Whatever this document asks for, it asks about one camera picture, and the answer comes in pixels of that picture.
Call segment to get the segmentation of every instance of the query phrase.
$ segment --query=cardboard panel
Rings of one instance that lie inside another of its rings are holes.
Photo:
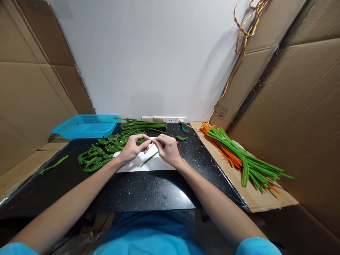
[[[54,66],[79,114],[95,114],[87,90],[76,67]]]
[[[21,17],[17,17],[16,20],[23,21]],[[32,49],[28,43],[29,40],[25,39],[18,27],[20,25],[15,24],[0,1],[0,61],[45,63],[44,56],[41,52],[36,52]]]
[[[199,128],[201,122],[191,122],[192,127]],[[278,183],[273,182],[275,188],[280,191],[280,194],[266,191],[262,194],[255,186],[249,183],[246,188],[241,186],[242,174],[241,171],[232,167],[230,163],[222,156],[216,147],[208,138],[203,138],[203,133],[200,130],[195,130],[205,147],[208,149],[214,160],[233,183],[234,187],[244,199],[251,212],[269,211],[277,208],[282,208],[290,205],[297,205],[299,202],[285,191]]]
[[[340,238],[340,39],[289,47],[230,137],[295,180],[280,184]]]
[[[310,1],[290,29],[287,45],[340,37],[340,1]]]
[[[46,150],[61,150],[64,148],[72,139],[65,139],[62,136],[57,136],[55,139],[53,139],[48,144],[45,144],[42,146],[39,150],[40,151],[46,151]]]
[[[243,101],[255,86],[258,78],[269,63],[275,49],[268,49],[244,56],[243,62],[228,85],[227,93],[222,98],[211,117],[211,125],[227,128]]]
[[[77,111],[50,65],[0,63],[0,116],[36,149]]]
[[[75,66],[58,20],[47,1],[16,0],[51,64]]]
[[[0,202],[7,198],[27,178],[39,170],[58,150],[36,151],[11,170],[0,176]]]
[[[305,0],[269,1],[246,48],[246,53],[277,47]]]
[[[0,176],[35,152],[35,148],[2,117],[0,141]]]
[[[290,255],[339,254],[340,240],[302,205],[261,214]]]

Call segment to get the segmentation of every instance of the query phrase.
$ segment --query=blue plastic basket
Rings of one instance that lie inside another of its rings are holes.
[[[81,114],[70,118],[52,130],[66,139],[108,138],[117,126],[118,115]]]

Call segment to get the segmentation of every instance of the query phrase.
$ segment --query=forearm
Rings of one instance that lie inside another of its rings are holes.
[[[38,253],[46,251],[76,223],[120,167],[120,159],[114,158],[47,208],[10,243],[24,243]]]
[[[198,200],[222,234],[235,247],[247,238],[266,236],[226,195],[197,173],[184,160],[176,169],[189,183]]]

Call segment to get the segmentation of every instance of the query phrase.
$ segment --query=black countertop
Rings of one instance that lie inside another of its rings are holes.
[[[225,193],[235,204],[249,211],[239,193],[225,176],[200,141],[195,131],[184,132],[178,124],[168,124],[167,135],[188,137],[179,141],[180,155],[203,177]],[[120,124],[113,134],[120,133]],[[147,131],[150,137],[158,132]],[[79,165],[79,154],[87,151],[97,139],[75,139],[52,158],[42,169],[54,165],[65,155],[60,165],[36,172],[0,206],[0,219],[37,216],[65,193],[88,178],[91,173]],[[178,210],[201,208],[185,179],[176,170],[116,173],[104,186],[87,213],[115,213],[123,211]]]

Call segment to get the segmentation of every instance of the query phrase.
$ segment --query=white paper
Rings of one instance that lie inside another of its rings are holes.
[[[145,165],[143,164],[148,158],[150,158],[153,154],[158,151],[156,145],[153,145],[146,154],[141,152],[138,156],[130,162],[130,164],[122,167],[118,172],[138,172],[138,171],[158,171],[158,170],[174,170],[174,168],[166,163],[159,154],[155,155],[152,159],[150,159]]]

